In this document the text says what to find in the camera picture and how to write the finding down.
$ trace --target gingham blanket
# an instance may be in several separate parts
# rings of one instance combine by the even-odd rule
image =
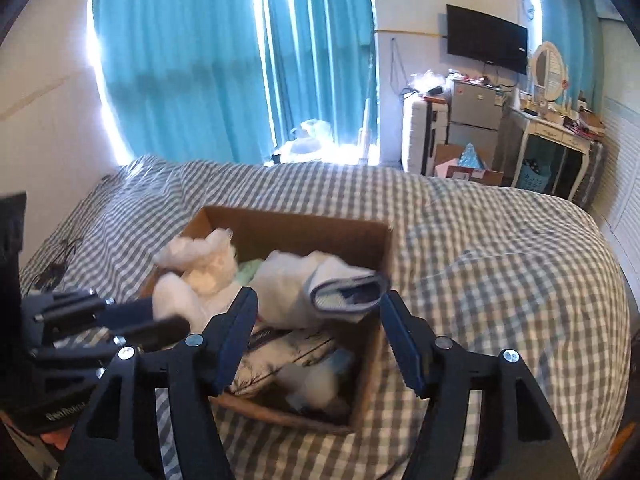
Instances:
[[[628,310],[620,268],[587,213],[559,198],[389,168],[146,156],[82,200],[23,269],[22,282],[43,270],[62,238],[81,236],[62,287],[128,300],[151,272],[152,256],[206,204],[388,222],[397,237],[392,286],[412,313],[469,350],[517,349],[582,478],[596,478],[622,415]],[[458,478],[473,464],[479,400],[472,394]],[[425,407],[386,348],[360,434],[305,433],[221,408],[214,416],[239,480],[369,480],[402,476]],[[169,415],[159,390],[162,458],[167,479],[176,480]]]

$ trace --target cardboard box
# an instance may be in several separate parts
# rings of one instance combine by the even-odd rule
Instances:
[[[189,222],[182,235],[204,238],[216,228],[233,231],[232,244],[239,263],[265,259],[276,249],[299,256],[323,251],[339,256],[352,266],[379,270],[390,276],[392,232],[383,223],[206,206]],[[151,273],[140,290],[140,297],[151,295],[160,275],[159,269]],[[276,384],[270,384],[251,399],[225,393],[212,397],[211,402],[281,426],[335,434],[358,431],[378,381],[380,352],[385,340],[378,312],[367,314],[357,324],[333,321],[330,331],[341,346],[359,358],[359,364],[354,368],[356,378],[340,390],[340,396],[351,407],[343,424],[286,411],[286,392]]]
[[[440,178],[458,178],[460,180],[469,180],[471,182],[479,182],[486,186],[500,186],[502,183],[502,172],[493,170],[474,170],[473,168],[463,168],[458,166],[458,160],[464,152],[464,146],[456,144],[439,144],[436,146],[435,157],[435,176]],[[487,154],[476,149],[480,160],[484,163],[488,160]]]

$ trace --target plastic basket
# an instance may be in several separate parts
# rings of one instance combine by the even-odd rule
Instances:
[[[549,168],[540,168],[540,174],[537,174],[529,166],[525,166],[523,164],[520,169],[520,176],[518,177],[516,187],[519,189],[535,191],[536,193],[542,193],[550,178],[551,171]]]

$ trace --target flat screen tv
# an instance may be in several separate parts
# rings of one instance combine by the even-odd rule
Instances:
[[[447,6],[447,52],[527,73],[527,29],[495,16]]]

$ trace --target curtain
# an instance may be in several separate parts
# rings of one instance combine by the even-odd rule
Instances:
[[[274,150],[252,0],[92,0],[100,62],[135,155],[260,163]]]
[[[596,112],[602,106],[604,52],[602,28],[594,0],[541,0],[542,39],[558,47],[569,68],[568,96],[577,102],[580,90]]]
[[[281,145],[302,121],[320,119],[331,124],[334,142],[356,144],[367,97],[376,132],[371,0],[254,0],[254,6],[274,141]]]

